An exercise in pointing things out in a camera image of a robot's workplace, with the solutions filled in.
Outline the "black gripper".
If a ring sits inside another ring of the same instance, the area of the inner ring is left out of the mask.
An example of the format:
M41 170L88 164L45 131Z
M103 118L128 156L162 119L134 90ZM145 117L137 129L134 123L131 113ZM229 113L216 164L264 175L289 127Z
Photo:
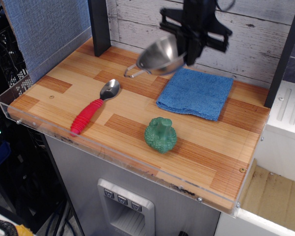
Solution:
M205 46L225 52L232 31L218 21L216 0L185 0L183 8L162 8L160 28L175 35L178 55L187 66L195 63Z

